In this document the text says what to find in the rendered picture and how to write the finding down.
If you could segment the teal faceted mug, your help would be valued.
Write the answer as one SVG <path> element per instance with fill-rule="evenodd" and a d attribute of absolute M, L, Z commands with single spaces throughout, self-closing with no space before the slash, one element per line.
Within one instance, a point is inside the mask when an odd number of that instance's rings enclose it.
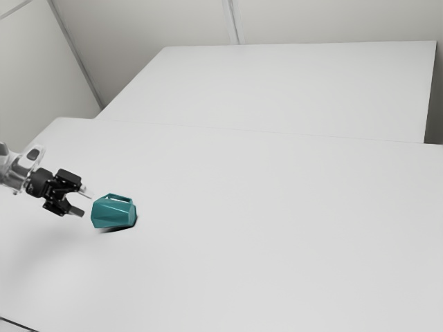
<path fill-rule="evenodd" d="M 91 222 L 96 229 L 132 228 L 138 218 L 136 206 L 131 198 L 106 194 L 93 202 Z"/>

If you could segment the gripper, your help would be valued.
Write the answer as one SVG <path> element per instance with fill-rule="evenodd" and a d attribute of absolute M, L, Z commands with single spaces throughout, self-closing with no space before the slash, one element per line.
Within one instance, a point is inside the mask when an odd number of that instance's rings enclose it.
<path fill-rule="evenodd" d="M 35 198 L 44 198 L 43 208 L 58 216 L 67 214 L 83 217 L 84 210 L 69 203 L 66 194 L 53 196 L 52 187 L 56 182 L 57 189 L 66 193 L 76 192 L 88 199 L 92 199 L 93 192 L 82 182 L 82 178 L 65 169 L 59 169 L 54 174 L 47 169 L 39 168 L 30 174 L 26 193 Z"/>

